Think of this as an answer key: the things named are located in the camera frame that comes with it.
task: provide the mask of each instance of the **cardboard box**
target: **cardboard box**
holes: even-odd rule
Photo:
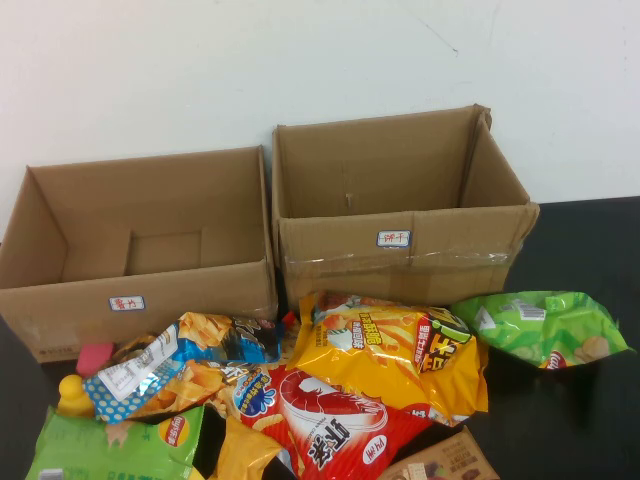
[[[502,289],[538,205],[479,105],[273,135],[273,238],[292,308],[328,289],[448,305]]]
[[[41,361],[186,311],[277,309],[262,148],[28,168],[0,314]]]
[[[469,429],[387,468],[378,480],[500,480]]]

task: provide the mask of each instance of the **black table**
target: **black table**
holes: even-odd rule
[[[543,205],[506,290],[584,291],[640,348],[640,198]],[[0,478],[23,479],[47,406],[73,363],[41,368],[4,322],[0,361]],[[466,424],[503,479],[640,477],[638,355],[552,372],[492,349],[486,378],[490,413]],[[455,431],[429,428],[398,458]],[[208,441],[219,448],[219,438]]]

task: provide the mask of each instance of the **pink eraser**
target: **pink eraser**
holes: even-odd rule
[[[113,343],[93,343],[83,345],[78,357],[76,372],[81,377],[90,377],[100,370],[107,360],[113,355],[115,345]]]

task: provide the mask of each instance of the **shrimp illustration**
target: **shrimp illustration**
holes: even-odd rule
[[[387,410],[381,403],[339,392],[301,370],[282,381],[280,396],[288,412],[303,420],[319,415],[349,416],[352,421],[347,418],[343,423],[363,431],[378,430],[387,423]]]

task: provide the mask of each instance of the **yellow bottle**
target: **yellow bottle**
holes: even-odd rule
[[[58,413],[68,417],[93,417],[93,403],[89,395],[82,389],[82,378],[79,375],[67,375],[58,387],[60,402]]]

